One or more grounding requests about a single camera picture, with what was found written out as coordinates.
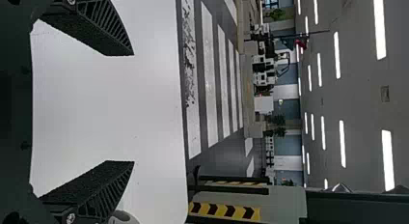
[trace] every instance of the fluorescent light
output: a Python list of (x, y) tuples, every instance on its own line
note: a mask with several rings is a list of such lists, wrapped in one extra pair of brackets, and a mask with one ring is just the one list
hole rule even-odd
[(313, 90), (313, 81), (311, 80), (311, 65), (308, 65), (308, 82), (310, 86), (310, 92)]
[(301, 14), (301, 0), (298, 0), (298, 14)]
[(310, 174), (310, 154), (307, 153), (307, 174)]
[(318, 0), (314, 0), (315, 24), (318, 24)]
[(298, 94), (301, 97), (301, 78), (298, 77)]
[(321, 136), (322, 136), (322, 150), (325, 151), (327, 149), (327, 144), (325, 140), (325, 120), (323, 116), (321, 116)]
[(303, 152), (303, 164), (305, 164), (305, 163), (306, 163), (306, 159), (305, 159), (305, 157), (306, 157), (306, 152), (305, 152), (305, 149), (304, 149), (304, 145), (301, 146), (301, 150), (302, 150), (302, 152)]
[(318, 86), (322, 87), (322, 71), (321, 71), (321, 54), (316, 54), (316, 63), (318, 65)]
[(311, 114), (311, 137), (315, 140), (314, 114)]
[(341, 63), (340, 63), (340, 36), (338, 32), (334, 34), (334, 49), (335, 49), (335, 69), (337, 72), (337, 79), (341, 78)]
[(306, 122), (306, 126), (305, 126), (306, 134), (308, 134), (308, 116), (307, 116), (307, 112), (304, 113), (304, 120)]
[(375, 15), (376, 57), (381, 60), (386, 57), (385, 13), (384, 0), (373, 0)]
[(306, 34), (308, 35), (310, 33), (309, 30), (309, 25), (308, 25), (308, 17), (306, 16)]
[(298, 44), (296, 44), (296, 48), (297, 48), (297, 62), (300, 62), (300, 47), (298, 46)]
[(382, 152), (385, 175), (385, 190), (395, 188), (394, 155), (392, 147), (392, 133), (382, 130)]
[(341, 165), (346, 168), (346, 156), (345, 156), (345, 126), (343, 121), (340, 121), (340, 145), (341, 145)]

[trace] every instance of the striped floor marking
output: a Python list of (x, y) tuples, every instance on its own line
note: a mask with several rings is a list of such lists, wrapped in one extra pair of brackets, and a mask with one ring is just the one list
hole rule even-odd
[(230, 58), (230, 77), (232, 87), (232, 131), (237, 131), (237, 96), (235, 91), (235, 66), (234, 66), (234, 46), (229, 41), (229, 58)]
[(202, 27), (204, 39), (204, 82), (207, 111), (207, 139), (211, 147), (218, 142), (216, 79), (214, 72), (213, 17), (202, 3)]
[(222, 93), (222, 117), (223, 117), (223, 136), (226, 138), (230, 133), (230, 110), (229, 110), (229, 91), (228, 91), (228, 67), (226, 54), (226, 35), (223, 29), (219, 28), (219, 59), (220, 59), (220, 82)]
[(234, 23), (237, 24), (237, 8), (235, 7), (234, 0), (224, 0), (226, 5), (228, 6), (229, 12), (232, 15), (232, 19)]
[(210, 183), (210, 185), (229, 185), (229, 186), (236, 186), (236, 185), (240, 185), (240, 186), (251, 186), (251, 187), (263, 187), (263, 186), (267, 186), (266, 182), (223, 182), (223, 181), (219, 181), (219, 182), (214, 182), (214, 181), (208, 181), (207, 183)]
[(189, 204), (189, 215), (235, 221), (260, 221), (260, 208), (191, 202)]
[(199, 115), (198, 67), (196, 52), (195, 3), (194, 0), (181, 0), (183, 25), (183, 59), (185, 69), (186, 120), (189, 159), (200, 154), (201, 128)]
[(239, 128), (243, 127), (243, 104), (241, 94), (241, 66), (240, 66), (240, 54), (235, 51), (235, 65), (237, 69), (237, 92), (238, 92), (238, 125)]

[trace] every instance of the white floor marking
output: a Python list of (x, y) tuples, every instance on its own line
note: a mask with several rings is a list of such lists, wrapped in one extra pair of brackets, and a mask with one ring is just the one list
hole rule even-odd
[(214, 75), (213, 18), (202, 3), (202, 27), (204, 38), (204, 82), (207, 108), (207, 139), (211, 147), (218, 142), (216, 79)]
[(246, 157), (247, 157), (247, 156), (249, 156), (249, 153), (253, 149), (253, 138), (246, 139), (246, 141), (244, 142), (244, 147), (245, 147), (245, 150), (246, 150)]
[(237, 8), (235, 7), (234, 0), (224, 0), (226, 5), (228, 6), (229, 12), (232, 15), (232, 19), (234, 23), (237, 24)]
[(232, 131), (237, 131), (237, 96), (235, 92), (235, 66), (234, 66), (234, 46), (229, 41), (230, 77), (232, 87)]
[(184, 59), (184, 89), (186, 91), (187, 139), (189, 159), (191, 159), (202, 151), (194, 0), (181, 0), (181, 6), (183, 11), (187, 11), (187, 13), (182, 13), (183, 23), (186, 24), (186, 26), (183, 26), (183, 55), (186, 56)]
[(223, 136), (226, 138), (230, 133), (230, 110), (229, 110), (229, 90), (228, 90), (228, 67), (226, 54), (226, 35), (219, 27), (219, 59), (220, 59), (220, 82), (222, 93), (222, 117)]
[(241, 94), (241, 66), (240, 66), (240, 54), (235, 51), (236, 67), (237, 67), (237, 91), (238, 91), (238, 124), (239, 127), (243, 127), (243, 104)]
[(252, 178), (253, 174), (255, 173), (255, 159), (252, 157), (252, 160), (247, 167), (247, 177)]

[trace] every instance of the vent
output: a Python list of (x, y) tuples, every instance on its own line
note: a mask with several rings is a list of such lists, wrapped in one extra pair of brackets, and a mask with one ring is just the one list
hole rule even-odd
[(107, 56), (133, 55), (129, 36), (110, 0), (54, 2), (41, 20)]
[(55, 216), (63, 215), (63, 211), (53, 208), (69, 204), (70, 209), (78, 210), (77, 218), (106, 223), (123, 196), (133, 164), (105, 161), (40, 199)]
[(389, 97), (389, 86), (381, 87), (381, 99), (382, 102), (390, 102), (391, 99)]

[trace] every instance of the yellow and black hazard stripe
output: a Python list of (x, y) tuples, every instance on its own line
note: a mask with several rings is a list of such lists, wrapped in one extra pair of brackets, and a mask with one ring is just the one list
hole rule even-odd
[(229, 185), (229, 186), (255, 186), (255, 187), (263, 187), (267, 186), (266, 182), (227, 182), (227, 181), (207, 181), (208, 183), (216, 183), (222, 185)]
[(235, 221), (260, 221), (260, 208), (191, 202), (189, 204), (189, 215)]

